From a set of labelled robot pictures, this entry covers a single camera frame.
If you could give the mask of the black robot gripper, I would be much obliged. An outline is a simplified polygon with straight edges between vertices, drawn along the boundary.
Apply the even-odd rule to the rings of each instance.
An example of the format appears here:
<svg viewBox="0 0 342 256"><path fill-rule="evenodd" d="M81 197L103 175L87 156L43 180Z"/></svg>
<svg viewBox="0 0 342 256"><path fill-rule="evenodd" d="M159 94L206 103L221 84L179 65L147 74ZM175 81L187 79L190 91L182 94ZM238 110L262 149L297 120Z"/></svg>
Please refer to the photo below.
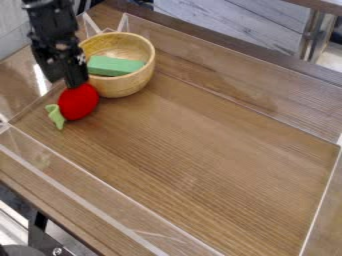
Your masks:
<svg viewBox="0 0 342 256"><path fill-rule="evenodd" d="M43 74L55 83L63 78L65 71L67 87L78 88L89 81L89 70L77 37L79 25L74 0L22 1L30 19L31 49Z"/></svg>

